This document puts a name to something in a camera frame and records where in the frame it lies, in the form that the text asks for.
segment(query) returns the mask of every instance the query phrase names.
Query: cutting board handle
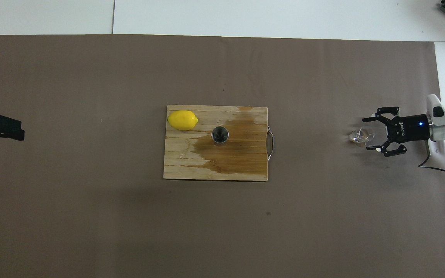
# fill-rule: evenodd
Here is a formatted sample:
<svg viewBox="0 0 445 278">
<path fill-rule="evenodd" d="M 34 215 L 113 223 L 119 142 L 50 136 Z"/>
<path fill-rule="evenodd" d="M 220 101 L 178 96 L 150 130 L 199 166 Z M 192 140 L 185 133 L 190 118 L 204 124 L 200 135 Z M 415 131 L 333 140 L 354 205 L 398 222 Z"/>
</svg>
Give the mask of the cutting board handle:
<svg viewBox="0 0 445 278">
<path fill-rule="evenodd" d="M 267 125 L 267 134 L 270 135 L 270 153 L 267 154 L 267 162 L 270 160 L 270 156 L 274 152 L 274 134 L 270 131 L 270 126 Z"/>
</svg>

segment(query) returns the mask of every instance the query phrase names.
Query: metal cup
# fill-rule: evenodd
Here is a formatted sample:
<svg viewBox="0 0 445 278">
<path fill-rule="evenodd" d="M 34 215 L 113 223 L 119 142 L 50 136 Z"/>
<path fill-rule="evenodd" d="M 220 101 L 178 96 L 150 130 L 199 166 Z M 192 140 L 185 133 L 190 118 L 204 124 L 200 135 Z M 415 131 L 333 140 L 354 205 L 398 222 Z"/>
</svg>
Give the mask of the metal cup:
<svg viewBox="0 0 445 278">
<path fill-rule="evenodd" d="M 217 127 L 212 130 L 212 140 L 214 140 L 214 144 L 221 145 L 226 143 L 229 137 L 229 132 L 225 127 Z"/>
</svg>

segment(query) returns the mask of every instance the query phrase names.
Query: lemon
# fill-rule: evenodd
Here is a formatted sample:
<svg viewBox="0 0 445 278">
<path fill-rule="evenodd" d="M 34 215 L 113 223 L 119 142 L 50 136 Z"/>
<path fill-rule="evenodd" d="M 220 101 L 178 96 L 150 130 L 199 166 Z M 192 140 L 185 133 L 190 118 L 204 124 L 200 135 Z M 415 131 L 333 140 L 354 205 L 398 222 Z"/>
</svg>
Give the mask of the lemon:
<svg viewBox="0 0 445 278">
<path fill-rule="evenodd" d="M 178 110 L 168 116 L 169 124 L 178 130 L 191 130 L 198 123 L 192 111 Z"/>
</svg>

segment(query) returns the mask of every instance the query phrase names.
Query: brown paper mat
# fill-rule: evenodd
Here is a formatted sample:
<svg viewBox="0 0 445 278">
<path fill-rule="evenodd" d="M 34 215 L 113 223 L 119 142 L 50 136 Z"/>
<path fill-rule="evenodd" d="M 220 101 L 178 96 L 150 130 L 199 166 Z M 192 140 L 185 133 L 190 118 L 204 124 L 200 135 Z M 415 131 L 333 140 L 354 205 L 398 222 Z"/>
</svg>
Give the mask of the brown paper mat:
<svg viewBox="0 0 445 278">
<path fill-rule="evenodd" d="M 430 93 L 431 42 L 0 36 L 0 276 L 445 277 L 445 173 L 346 139 Z M 170 103 L 268 107 L 268 182 L 163 180 Z"/>
</svg>

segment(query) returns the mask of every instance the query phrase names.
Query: glass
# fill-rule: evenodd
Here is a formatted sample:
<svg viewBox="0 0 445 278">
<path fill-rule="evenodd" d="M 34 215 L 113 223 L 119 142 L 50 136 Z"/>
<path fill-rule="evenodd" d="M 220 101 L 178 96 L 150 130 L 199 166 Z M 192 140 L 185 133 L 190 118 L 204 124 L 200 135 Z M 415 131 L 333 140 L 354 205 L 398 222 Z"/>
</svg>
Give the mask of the glass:
<svg viewBox="0 0 445 278">
<path fill-rule="evenodd" d="M 363 126 L 350 133 L 350 141 L 356 144 L 364 144 L 374 139 L 375 132 L 371 127 Z"/>
</svg>

